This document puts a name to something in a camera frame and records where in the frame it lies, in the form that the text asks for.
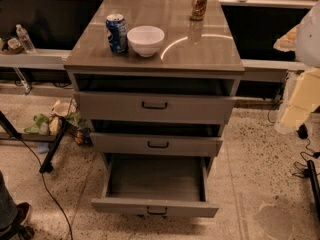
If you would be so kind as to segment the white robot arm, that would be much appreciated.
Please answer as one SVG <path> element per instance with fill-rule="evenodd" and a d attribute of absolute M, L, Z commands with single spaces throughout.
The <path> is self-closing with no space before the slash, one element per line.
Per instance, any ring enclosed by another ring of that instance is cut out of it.
<path fill-rule="evenodd" d="M 298 130 L 320 106 L 320 1 L 298 25 L 275 42 L 274 48 L 283 52 L 294 51 L 296 60 L 308 66 L 285 86 L 275 130 L 288 134 Z"/>

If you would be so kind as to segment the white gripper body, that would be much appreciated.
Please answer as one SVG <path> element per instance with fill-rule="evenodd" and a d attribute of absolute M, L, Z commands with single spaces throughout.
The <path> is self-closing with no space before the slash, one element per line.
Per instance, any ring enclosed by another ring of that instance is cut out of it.
<path fill-rule="evenodd" d="M 297 131 L 320 106 L 320 69 L 290 73 L 274 129 L 281 134 Z"/>

